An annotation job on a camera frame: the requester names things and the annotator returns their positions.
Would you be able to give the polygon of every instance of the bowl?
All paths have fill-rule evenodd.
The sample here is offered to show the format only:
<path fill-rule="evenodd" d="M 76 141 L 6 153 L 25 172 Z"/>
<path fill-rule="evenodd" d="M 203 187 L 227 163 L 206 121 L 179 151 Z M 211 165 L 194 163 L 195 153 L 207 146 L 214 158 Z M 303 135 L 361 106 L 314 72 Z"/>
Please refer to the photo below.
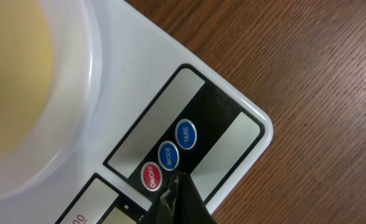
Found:
<path fill-rule="evenodd" d="M 24 142 L 0 161 L 0 200 L 37 185 L 79 148 L 99 95 L 101 41 L 89 2 L 39 1 L 52 36 L 53 82 Z"/>

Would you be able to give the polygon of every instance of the wood grain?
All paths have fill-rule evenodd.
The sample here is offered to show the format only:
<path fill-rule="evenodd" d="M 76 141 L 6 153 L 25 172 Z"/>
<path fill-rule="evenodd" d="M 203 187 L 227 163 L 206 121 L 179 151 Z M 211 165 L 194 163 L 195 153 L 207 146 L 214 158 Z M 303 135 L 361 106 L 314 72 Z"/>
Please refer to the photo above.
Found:
<path fill-rule="evenodd" d="M 273 120 L 218 223 L 366 223 L 366 0 L 128 0 Z"/>

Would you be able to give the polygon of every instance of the red button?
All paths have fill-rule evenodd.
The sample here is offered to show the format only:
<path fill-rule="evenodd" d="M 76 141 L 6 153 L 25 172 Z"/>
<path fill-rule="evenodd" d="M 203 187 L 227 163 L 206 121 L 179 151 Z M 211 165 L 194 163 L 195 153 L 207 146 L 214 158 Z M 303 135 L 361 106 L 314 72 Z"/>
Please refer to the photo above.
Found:
<path fill-rule="evenodd" d="M 141 168 L 141 182 L 149 191 L 156 191 L 162 184 L 162 172 L 154 162 L 148 162 Z"/>

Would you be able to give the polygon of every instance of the kitchen scale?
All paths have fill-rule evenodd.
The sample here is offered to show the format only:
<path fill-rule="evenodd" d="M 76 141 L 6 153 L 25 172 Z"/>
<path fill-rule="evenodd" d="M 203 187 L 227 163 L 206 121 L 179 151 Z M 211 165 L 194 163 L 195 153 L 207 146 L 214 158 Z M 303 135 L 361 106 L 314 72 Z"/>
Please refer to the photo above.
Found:
<path fill-rule="evenodd" d="M 128 3 L 90 4 L 102 45 L 91 123 L 49 178 L 0 201 L 0 223 L 137 223 L 174 169 L 212 214 L 270 144 L 270 118 Z"/>

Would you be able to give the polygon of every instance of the yellow liquid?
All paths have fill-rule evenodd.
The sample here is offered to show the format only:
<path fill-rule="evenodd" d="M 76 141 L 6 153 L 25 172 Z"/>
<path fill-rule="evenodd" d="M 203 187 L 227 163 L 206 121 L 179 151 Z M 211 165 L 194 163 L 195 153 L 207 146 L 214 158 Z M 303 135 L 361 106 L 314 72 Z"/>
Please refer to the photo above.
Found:
<path fill-rule="evenodd" d="M 37 0 L 0 0 L 0 160 L 39 118 L 52 83 L 50 31 Z"/>

